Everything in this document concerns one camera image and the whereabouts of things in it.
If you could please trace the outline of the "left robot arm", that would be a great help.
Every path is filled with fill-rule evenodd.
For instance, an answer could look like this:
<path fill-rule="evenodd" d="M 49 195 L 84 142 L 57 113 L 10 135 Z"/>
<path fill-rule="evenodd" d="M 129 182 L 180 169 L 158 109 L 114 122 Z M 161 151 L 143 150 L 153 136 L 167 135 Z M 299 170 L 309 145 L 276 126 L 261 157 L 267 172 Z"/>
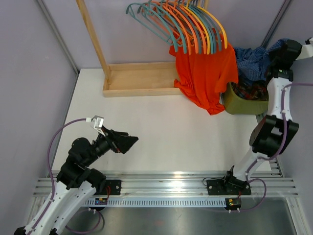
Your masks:
<path fill-rule="evenodd" d="M 127 153 L 138 137 L 116 132 L 104 126 L 96 140 L 77 138 L 68 151 L 60 172 L 52 178 L 52 191 L 39 212 L 17 235 L 60 235 L 67 223 L 93 195 L 99 196 L 100 205 L 106 205 L 110 195 L 120 195 L 121 180 L 108 180 L 97 169 L 89 166 L 108 151 Z"/>

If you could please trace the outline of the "blue checked shirt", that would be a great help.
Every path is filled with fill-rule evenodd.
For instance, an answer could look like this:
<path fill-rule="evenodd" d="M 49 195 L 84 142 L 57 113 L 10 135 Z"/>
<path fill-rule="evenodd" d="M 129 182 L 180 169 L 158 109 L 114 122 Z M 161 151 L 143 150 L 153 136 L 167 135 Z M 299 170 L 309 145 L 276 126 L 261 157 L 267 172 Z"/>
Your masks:
<path fill-rule="evenodd" d="M 269 53 L 282 47 L 287 40 L 288 38 L 279 39 L 269 49 L 235 47 L 239 82 L 252 84 L 260 80 L 265 81 L 264 74 L 270 65 Z"/>

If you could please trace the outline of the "red brown plaid shirt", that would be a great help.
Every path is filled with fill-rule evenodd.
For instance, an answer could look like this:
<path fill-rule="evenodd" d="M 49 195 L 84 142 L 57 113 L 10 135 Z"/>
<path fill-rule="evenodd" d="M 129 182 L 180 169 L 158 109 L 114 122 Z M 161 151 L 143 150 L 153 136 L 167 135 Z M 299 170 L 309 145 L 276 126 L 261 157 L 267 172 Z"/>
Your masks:
<path fill-rule="evenodd" d="M 268 101 L 268 92 L 264 83 L 247 84 L 231 83 L 233 92 L 244 100 Z"/>

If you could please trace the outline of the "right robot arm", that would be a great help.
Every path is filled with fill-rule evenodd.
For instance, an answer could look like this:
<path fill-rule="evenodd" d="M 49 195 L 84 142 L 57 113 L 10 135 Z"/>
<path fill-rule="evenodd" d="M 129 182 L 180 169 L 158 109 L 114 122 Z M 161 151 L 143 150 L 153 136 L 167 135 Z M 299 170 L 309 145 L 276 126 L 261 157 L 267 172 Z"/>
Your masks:
<path fill-rule="evenodd" d="M 250 123 L 222 116 L 228 107 L 220 100 L 241 75 L 251 75 L 245 69 L 251 58 L 248 50 L 228 46 L 215 54 L 172 52 L 179 76 L 174 85 L 183 98 L 128 98 L 116 115 L 139 139 L 128 168 L 224 166 L 222 178 L 207 180 L 208 194 L 249 195 L 251 174 L 262 162 L 282 153 L 298 131 L 289 113 L 289 88 L 293 81 L 290 66 L 300 51 L 298 42 L 281 41 L 262 58 L 261 63 L 269 66 L 268 114 L 253 130 L 248 152 L 235 165 L 229 161 L 243 152 Z"/>

